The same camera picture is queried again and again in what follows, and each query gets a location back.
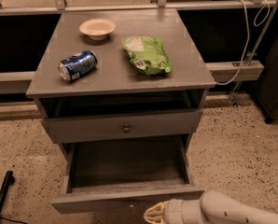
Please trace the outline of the white and yellow gripper body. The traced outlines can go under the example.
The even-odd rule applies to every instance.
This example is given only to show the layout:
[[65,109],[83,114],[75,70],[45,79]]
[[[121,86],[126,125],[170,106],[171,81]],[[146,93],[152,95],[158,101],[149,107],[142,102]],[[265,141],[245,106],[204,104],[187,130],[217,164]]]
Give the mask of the white and yellow gripper body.
[[144,220],[148,224],[184,224],[182,203],[176,199],[157,203],[145,211]]

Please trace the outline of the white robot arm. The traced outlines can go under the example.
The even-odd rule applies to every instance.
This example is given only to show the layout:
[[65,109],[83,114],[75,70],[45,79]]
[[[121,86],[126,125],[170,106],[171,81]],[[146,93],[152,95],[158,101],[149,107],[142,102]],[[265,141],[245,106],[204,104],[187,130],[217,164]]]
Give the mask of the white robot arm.
[[145,211],[144,220],[148,224],[278,224],[278,214],[210,190],[199,200],[157,203]]

